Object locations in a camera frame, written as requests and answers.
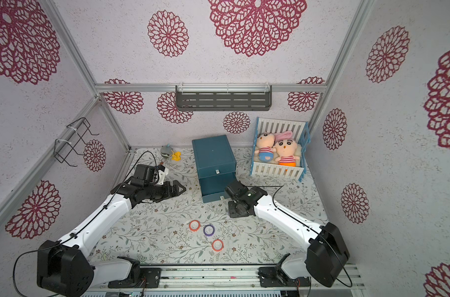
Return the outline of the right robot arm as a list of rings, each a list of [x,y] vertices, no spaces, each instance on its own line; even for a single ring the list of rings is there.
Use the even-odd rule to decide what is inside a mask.
[[[302,279],[315,280],[330,288],[335,282],[351,288],[338,279],[346,272],[345,265],[350,253],[339,228],[328,222],[320,225],[308,220],[280,204],[275,195],[268,194],[259,187],[247,187],[235,180],[226,188],[231,198],[228,211],[232,219],[254,216],[266,220],[280,229],[301,248],[300,252],[285,254],[270,273],[259,272],[265,281],[275,280],[281,286],[291,282],[299,285]]]

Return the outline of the teal three-drawer cabinet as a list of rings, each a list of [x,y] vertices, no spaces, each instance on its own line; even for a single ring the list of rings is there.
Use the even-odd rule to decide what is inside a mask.
[[[230,198],[227,186],[236,180],[236,158],[227,136],[192,141],[203,203]]]

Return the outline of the red tape roll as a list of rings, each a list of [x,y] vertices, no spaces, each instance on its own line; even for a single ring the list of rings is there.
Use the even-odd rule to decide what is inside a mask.
[[[190,231],[192,232],[196,232],[201,228],[201,224],[198,220],[192,220],[189,224],[188,227],[190,229]]]
[[[211,247],[212,247],[213,251],[220,252],[224,249],[224,243],[222,240],[216,239],[212,242]]]

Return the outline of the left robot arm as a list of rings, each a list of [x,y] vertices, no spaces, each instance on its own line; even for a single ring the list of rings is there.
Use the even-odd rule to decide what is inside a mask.
[[[97,242],[120,218],[144,200],[161,202],[185,193],[178,181],[162,185],[118,184],[93,213],[57,241],[46,240],[37,252],[37,285],[64,297],[80,297],[89,287],[119,283],[134,287],[141,282],[140,264],[129,257],[90,263]]]

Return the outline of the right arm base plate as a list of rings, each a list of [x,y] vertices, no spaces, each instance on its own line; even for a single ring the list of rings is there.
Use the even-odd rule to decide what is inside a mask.
[[[309,277],[292,279],[276,267],[260,267],[258,269],[258,278],[260,280],[260,286],[264,288],[309,287],[311,285],[311,279]]]

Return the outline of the purple tape roll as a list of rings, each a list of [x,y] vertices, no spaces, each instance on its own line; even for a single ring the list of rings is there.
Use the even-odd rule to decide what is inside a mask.
[[[216,232],[216,229],[212,224],[208,224],[203,227],[203,233],[207,237],[213,236],[215,234],[215,232]]]

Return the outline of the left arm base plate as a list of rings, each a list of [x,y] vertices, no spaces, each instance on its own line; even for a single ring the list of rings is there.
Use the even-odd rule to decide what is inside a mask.
[[[160,268],[140,268],[136,272],[131,272],[124,280],[116,280],[108,283],[111,289],[127,288],[158,288],[162,269]]]

